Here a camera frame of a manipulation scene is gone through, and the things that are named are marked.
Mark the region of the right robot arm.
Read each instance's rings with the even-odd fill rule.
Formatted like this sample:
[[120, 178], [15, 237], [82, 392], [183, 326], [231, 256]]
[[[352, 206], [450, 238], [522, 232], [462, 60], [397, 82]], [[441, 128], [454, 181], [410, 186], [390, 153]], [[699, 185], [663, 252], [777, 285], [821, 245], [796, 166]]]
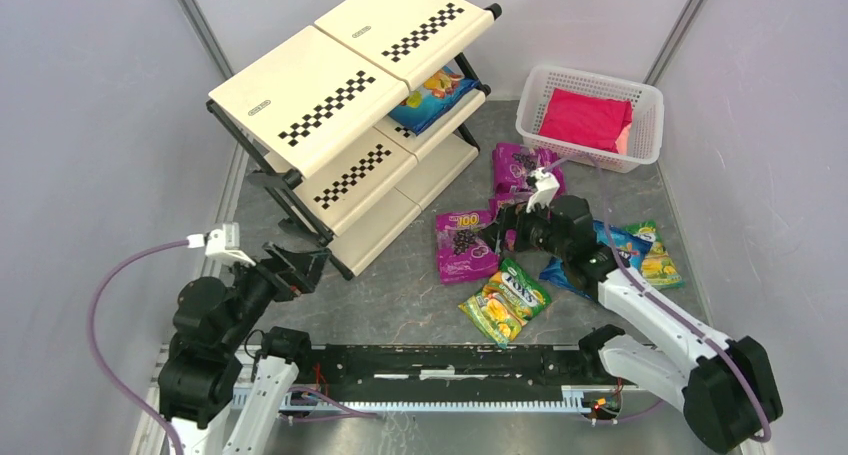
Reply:
[[566, 195], [547, 206], [504, 206], [482, 237], [499, 250], [507, 247], [508, 232], [515, 234], [516, 251], [559, 258], [575, 288], [652, 342], [646, 347], [616, 327], [590, 335], [590, 356], [605, 372], [677, 409], [716, 453], [747, 440], [770, 441], [783, 405], [765, 347], [710, 327], [652, 287], [612, 242], [598, 240], [585, 199]]

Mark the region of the green Fox's candy bag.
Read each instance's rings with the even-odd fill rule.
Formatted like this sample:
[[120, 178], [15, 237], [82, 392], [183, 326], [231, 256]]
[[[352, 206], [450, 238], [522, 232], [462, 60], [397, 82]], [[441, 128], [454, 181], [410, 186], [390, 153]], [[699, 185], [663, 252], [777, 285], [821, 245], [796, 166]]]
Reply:
[[552, 303], [549, 293], [520, 265], [504, 259], [474, 295], [458, 305], [473, 325], [500, 348]]

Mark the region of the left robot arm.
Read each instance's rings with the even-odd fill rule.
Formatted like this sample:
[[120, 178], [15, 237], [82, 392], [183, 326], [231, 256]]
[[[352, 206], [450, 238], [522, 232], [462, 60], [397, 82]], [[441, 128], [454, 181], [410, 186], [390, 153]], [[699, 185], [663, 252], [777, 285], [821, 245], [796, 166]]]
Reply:
[[311, 369], [308, 333], [268, 330], [245, 405], [232, 432], [225, 431], [244, 368], [239, 350], [272, 303], [315, 291], [331, 255], [326, 248], [291, 252], [272, 243], [264, 250], [258, 260], [234, 249], [209, 251], [208, 257], [230, 266], [232, 284], [201, 277], [178, 295], [176, 332], [158, 375], [160, 414], [176, 431], [174, 454], [263, 453], [284, 396]]

